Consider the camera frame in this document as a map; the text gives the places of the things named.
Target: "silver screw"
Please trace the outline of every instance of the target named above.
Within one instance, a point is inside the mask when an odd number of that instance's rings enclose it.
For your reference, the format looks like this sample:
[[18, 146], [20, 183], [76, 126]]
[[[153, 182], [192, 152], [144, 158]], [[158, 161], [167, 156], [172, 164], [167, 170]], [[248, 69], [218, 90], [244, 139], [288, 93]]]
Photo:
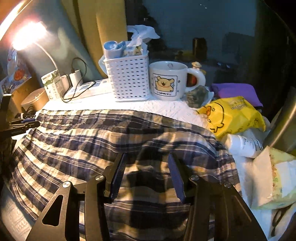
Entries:
[[232, 184], [230, 182], [224, 182], [224, 187], [231, 188]]
[[102, 180], [104, 180], [104, 176], [103, 176], [103, 175], [97, 175], [97, 176], [95, 177], [95, 179], [96, 179], [97, 181], [102, 181]]
[[63, 183], [63, 188], [67, 188], [70, 185], [71, 185], [71, 182], [66, 181], [66, 182]]
[[200, 178], [200, 177], [199, 177], [198, 175], [195, 175], [195, 174], [190, 176], [190, 179], [191, 179], [192, 181], [198, 181], [199, 178]]

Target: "lamp stem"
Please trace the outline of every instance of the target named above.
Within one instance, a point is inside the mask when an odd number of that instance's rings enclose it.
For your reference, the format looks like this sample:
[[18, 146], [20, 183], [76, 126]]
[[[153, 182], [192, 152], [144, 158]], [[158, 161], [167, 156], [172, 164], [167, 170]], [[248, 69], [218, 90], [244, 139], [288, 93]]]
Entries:
[[38, 44], [36, 42], [34, 42], [34, 44], [36, 44], [39, 48], [41, 48], [46, 53], [46, 55], [51, 59], [52, 63], [54, 64], [54, 66], [56, 68], [56, 70], [58, 71], [57, 64], [54, 61], [54, 59], [51, 57], [51, 55], [40, 44]]

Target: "purple cloth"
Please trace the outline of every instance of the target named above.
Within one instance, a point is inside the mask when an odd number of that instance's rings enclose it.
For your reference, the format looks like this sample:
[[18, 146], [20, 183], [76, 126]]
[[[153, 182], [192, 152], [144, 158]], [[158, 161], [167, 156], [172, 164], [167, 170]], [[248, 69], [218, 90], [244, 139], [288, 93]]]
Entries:
[[215, 93], [216, 97], [230, 98], [242, 96], [252, 106], [263, 107], [252, 85], [236, 83], [212, 84], [210, 89]]

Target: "storage basket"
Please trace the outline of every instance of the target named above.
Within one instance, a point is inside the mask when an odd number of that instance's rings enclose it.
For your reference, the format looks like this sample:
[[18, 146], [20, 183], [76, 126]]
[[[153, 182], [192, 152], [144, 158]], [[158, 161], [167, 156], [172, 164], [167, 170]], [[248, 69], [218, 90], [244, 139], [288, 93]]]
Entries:
[[149, 59], [145, 55], [105, 59], [115, 101], [140, 101], [150, 97]]

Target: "white bottle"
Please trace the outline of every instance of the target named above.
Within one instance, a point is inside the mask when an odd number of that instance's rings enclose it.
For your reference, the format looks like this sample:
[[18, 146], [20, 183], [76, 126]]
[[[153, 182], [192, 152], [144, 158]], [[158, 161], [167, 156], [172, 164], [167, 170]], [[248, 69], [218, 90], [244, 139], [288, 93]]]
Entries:
[[256, 158], [263, 151], [259, 140], [239, 135], [227, 134], [221, 142], [232, 155]]

